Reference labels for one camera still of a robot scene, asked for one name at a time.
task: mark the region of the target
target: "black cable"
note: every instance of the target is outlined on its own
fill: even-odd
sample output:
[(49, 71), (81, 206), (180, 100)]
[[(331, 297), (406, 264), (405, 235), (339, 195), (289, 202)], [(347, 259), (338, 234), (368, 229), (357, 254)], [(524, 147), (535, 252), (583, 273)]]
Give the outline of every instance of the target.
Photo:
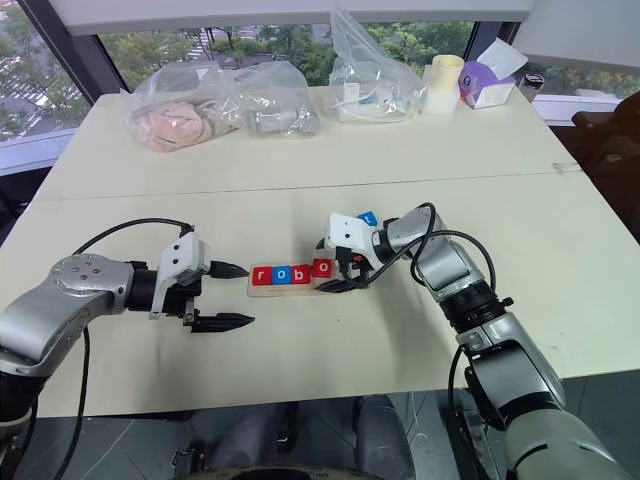
[(73, 252), (73, 254), (77, 255), (79, 253), (84, 252), (87, 248), (91, 247), (93, 244), (95, 244), (98, 241), (102, 240), (104, 237), (107, 237), (107, 236), (111, 235), (112, 233), (117, 232), (118, 230), (122, 230), (122, 229), (128, 228), (128, 227), (132, 227), (134, 225), (141, 225), (143, 223), (166, 223), (166, 224), (169, 224), (169, 225), (176, 225), (176, 226), (180, 227), (180, 229), (181, 229), (180, 235), (182, 235), (184, 233), (188, 233), (188, 232), (193, 232), (193, 227), (191, 225), (189, 225), (188, 223), (186, 223), (186, 222), (180, 222), (178, 220), (171, 220), (169, 218), (139, 218), (137, 220), (130, 220), (128, 222), (121, 223), (120, 225), (116, 225), (115, 227), (111, 227), (110, 229), (105, 230), (104, 232), (96, 235), (91, 240), (89, 240), (87, 243), (82, 245), (79, 249), (77, 249), (75, 252)]
[(476, 468), (476, 472), (481, 480), (490, 480), (489, 475), (487, 475), (484, 466), (478, 459), (478, 455), (476, 454), (475, 449), (469, 441), (467, 437), (465, 437), (464, 430), (462, 427), (462, 422), (459, 417), (459, 413), (456, 410), (455, 402), (453, 399), (453, 381), (456, 375), (456, 368), (458, 367), (458, 361), (460, 360), (460, 355), (462, 355), (462, 346), (459, 346), (456, 350), (456, 353), (453, 355), (453, 360), (451, 361), (451, 368), (449, 369), (449, 381), (447, 382), (447, 399), (449, 402), (449, 413), (451, 414), (451, 421), (453, 422), (453, 428), (455, 428), (456, 432), (458, 432), (458, 436), (460, 437), (460, 441), (465, 447), (465, 450), (469, 454), (469, 457), (473, 461), (473, 465)]
[(420, 242), (420, 246), (418, 247), (418, 250), (416, 250), (416, 253), (413, 256), (413, 258), (411, 259), (411, 265), (409, 266), (409, 272), (411, 273), (411, 277), (423, 287), (426, 287), (427, 285), (418, 276), (418, 259), (420, 258), (420, 255), (422, 255), (422, 251), (424, 250), (424, 247), (427, 245), (431, 232), (433, 231), (433, 226), (436, 223), (436, 207), (433, 205), (433, 203), (426, 202), (420, 205), (418, 208), (425, 208), (425, 207), (428, 208), (430, 211), (429, 224), (427, 225), (427, 231), (422, 237), (422, 242)]
[[(119, 230), (122, 230), (128, 227), (132, 227), (134, 225), (141, 225), (143, 223), (164, 223), (168, 225), (175, 225), (177, 227), (180, 227), (181, 236), (184, 235), (185, 233), (193, 232), (193, 227), (186, 222), (171, 220), (169, 218), (139, 218), (137, 220), (130, 220), (128, 222), (121, 223), (119, 225), (116, 225), (115, 227), (111, 227), (108, 230), (105, 230), (104, 232), (96, 235), (91, 240), (89, 240), (84, 245), (82, 245), (80, 248), (78, 248), (75, 252), (73, 252), (73, 255), (78, 255), (80, 253), (83, 253), (87, 248), (91, 247), (92, 245), (99, 242), (103, 238), (111, 235), (112, 233), (115, 233)], [(69, 444), (69, 448), (67, 449), (67, 453), (64, 457), (64, 460), (62, 461), (62, 464), (60, 465), (60, 468), (58, 468), (58, 472), (56, 473), (55, 477), (53, 477), (54, 480), (62, 479), (64, 472), (67, 470), (67, 467), (69, 466), (69, 462), (71, 462), (71, 457), (73, 457), (76, 447), (78, 446), (78, 440), (80, 439), (80, 433), (82, 431), (82, 419), (84, 417), (84, 404), (87, 399), (87, 380), (89, 378), (89, 354), (91, 353), (89, 329), (85, 327), (84, 330), (82, 331), (82, 334), (84, 337), (84, 360), (82, 364), (82, 384), (80, 386), (80, 402), (78, 403), (78, 414), (76, 416), (76, 425), (73, 429), (73, 437), (71, 438), (71, 443)]]
[(82, 431), (82, 419), (84, 415), (84, 403), (87, 399), (87, 380), (89, 379), (89, 353), (91, 350), (91, 342), (89, 341), (89, 329), (87, 327), (82, 331), (84, 336), (84, 361), (82, 363), (82, 385), (80, 386), (80, 402), (78, 403), (78, 415), (76, 417), (76, 426), (73, 429), (73, 437), (71, 438), (71, 443), (69, 444), (69, 448), (67, 449), (67, 454), (64, 456), (64, 460), (62, 461), (62, 465), (58, 468), (58, 472), (56, 476), (53, 477), (54, 480), (61, 480), (64, 472), (67, 470), (69, 466), (69, 462), (71, 462), (71, 457), (73, 457), (74, 452), (76, 451), (76, 447), (78, 446), (78, 440), (80, 438), (80, 432)]
[(344, 278), (344, 281), (347, 282), (347, 284), (351, 287), (354, 288), (365, 288), (368, 285), (370, 285), (374, 280), (377, 280), (380, 275), (382, 275), (384, 272), (387, 271), (387, 269), (393, 265), (394, 263), (396, 263), (398, 260), (400, 260), (409, 250), (411, 250), (413, 247), (415, 247), (418, 243), (422, 242), (423, 237), (418, 237), (413, 239), (411, 242), (407, 243), (404, 247), (402, 247), (400, 250), (398, 250), (396, 252), (396, 254), (391, 257), (385, 264), (382, 265), (382, 267), (380, 267), (378, 270), (376, 270), (376, 272), (371, 275), (369, 278), (367, 278), (366, 280), (362, 281), (362, 282), (357, 282), (355, 281), (353, 278), (351, 278), (349, 276), (349, 273), (347, 272), (345, 267), (341, 267), (341, 273), (342, 273), (342, 277)]
[[(342, 278), (351, 287), (354, 287), (354, 288), (365, 288), (369, 284), (371, 284), (374, 280), (379, 278), (380, 275), (382, 275), (396, 261), (398, 261), (400, 258), (402, 258), (415, 245), (417, 245), (418, 243), (420, 243), (420, 244), (424, 243), (426, 245), (426, 241), (429, 238), (431, 238), (431, 237), (439, 237), (439, 236), (443, 236), (443, 235), (450, 235), (450, 236), (453, 236), (453, 237), (464, 238), (465, 240), (468, 240), (473, 245), (475, 245), (478, 248), (478, 250), (480, 250), (480, 253), (482, 253), (482, 256), (484, 257), (485, 261), (487, 262), (487, 268), (489, 269), (489, 284), (491, 285), (491, 289), (493, 291), (495, 291), (495, 289), (496, 289), (496, 270), (495, 270), (495, 267), (493, 266), (493, 260), (491, 260), (491, 255), (489, 255), (489, 252), (487, 251), (487, 249), (484, 248), (484, 245), (482, 245), (478, 240), (473, 238), (471, 235), (468, 235), (468, 234), (466, 234), (464, 232), (459, 232), (457, 230), (436, 230), (435, 232), (431, 232), (429, 234), (429, 236), (427, 236), (425, 234), (425, 235), (423, 235), (421, 237), (418, 237), (418, 238), (412, 240), (411, 242), (406, 244), (404, 247), (402, 247), (400, 250), (398, 250), (398, 252), (393, 257), (391, 257), (385, 264), (382, 265), (382, 267), (380, 267), (380, 269), (378, 269), (373, 275), (371, 275), (367, 280), (365, 280), (363, 282), (357, 282), (354, 279), (352, 279), (351, 277), (349, 277), (349, 273), (347, 272), (345, 267), (343, 267), (341, 269)], [(416, 255), (414, 255), (414, 260), (416, 258), (418, 258), (417, 253), (418, 252), (416, 252)]]
[(484, 257), (485, 262), (487, 262), (487, 268), (489, 269), (489, 284), (491, 285), (491, 290), (495, 292), (496, 291), (496, 269), (493, 266), (493, 260), (491, 260), (491, 255), (489, 255), (489, 252), (487, 251), (487, 249), (484, 248), (484, 245), (482, 245), (478, 240), (473, 238), (471, 235), (464, 232), (459, 232), (457, 230), (437, 230), (435, 232), (432, 232), (430, 236), (439, 237), (442, 235), (449, 235), (452, 237), (464, 238), (465, 240), (468, 240), (469, 242), (473, 243), (473, 245), (475, 245), (478, 248), (478, 250), (480, 250), (480, 253), (482, 253), (482, 256)]

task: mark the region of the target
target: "floor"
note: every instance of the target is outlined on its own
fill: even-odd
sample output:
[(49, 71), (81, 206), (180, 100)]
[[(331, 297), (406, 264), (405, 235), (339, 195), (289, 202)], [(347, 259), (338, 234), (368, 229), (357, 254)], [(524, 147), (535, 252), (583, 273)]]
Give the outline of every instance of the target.
[[(567, 408), (582, 418), (607, 445), (619, 463), (640, 478), (640, 371), (565, 381)], [(411, 446), (418, 480), (458, 480), (453, 452), (438, 413), (444, 392), (390, 395)], [(351, 430), (353, 399), (301, 402), (301, 433), (293, 451), (277, 459), (351, 468), (355, 434)], [(171, 460), (178, 449), (201, 440), (213, 446), (248, 412), (270, 405), (231, 407), (178, 415), (171, 420), (88, 418), (65, 478), (172, 479)], [(67, 448), (73, 419), (37, 422), (31, 446), (16, 479), (52, 478)], [(489, 432), (492, 453), (504, 478), (502, 434)]]

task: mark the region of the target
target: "red letter block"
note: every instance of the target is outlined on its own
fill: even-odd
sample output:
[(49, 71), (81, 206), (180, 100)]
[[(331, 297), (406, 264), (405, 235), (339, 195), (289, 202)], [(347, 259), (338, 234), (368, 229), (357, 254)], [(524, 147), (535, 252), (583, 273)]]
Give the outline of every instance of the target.
[(311, 267), (309, 265), (294, 265), (293, 283), (311, 283)]
[(271, 267), (254, 267), (251, 276), (252, 285), (271, 285)]
[(328, 258), (314, 258), (311, 275), (314, 277), (330, 277), (332, 264), (333, 261)]

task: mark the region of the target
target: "window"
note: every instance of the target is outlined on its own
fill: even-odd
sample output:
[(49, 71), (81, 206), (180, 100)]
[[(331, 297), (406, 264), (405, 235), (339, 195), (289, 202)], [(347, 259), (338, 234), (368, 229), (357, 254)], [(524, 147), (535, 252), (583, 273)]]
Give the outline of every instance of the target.
[(540, 63), (527, 63), (519, 73), (522, 75), (525, 73), (542, 75), (544, 87), (541, 93), (545, 95), (599, 96), (624, 99), (640, 91), (640, 77), (624, 73)]
[(77, 127), (88, 111), (22, 9), (0, 7), (0, 141)]
[[(365, 28), (391, 57), (422, 75), (441, 53), (462, 56), (473, 22), (372, 23)], [(334, 52), (329, 25), (249, 25), (103, 34), (100, 39), (129, 89), (172, 61), (216, 60), (240, 68), (289, 60), (310, 86), (326, 85)]]

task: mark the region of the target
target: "pink fabric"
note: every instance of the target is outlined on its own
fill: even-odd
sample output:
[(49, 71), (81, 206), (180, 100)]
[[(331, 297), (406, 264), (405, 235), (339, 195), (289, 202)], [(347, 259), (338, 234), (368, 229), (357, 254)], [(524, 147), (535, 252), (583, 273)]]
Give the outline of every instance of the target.
[(136, 120), (138, 138), (157, 150), (169, 152), (211, 137), (209, 122), (188, 102), (163, 104)]

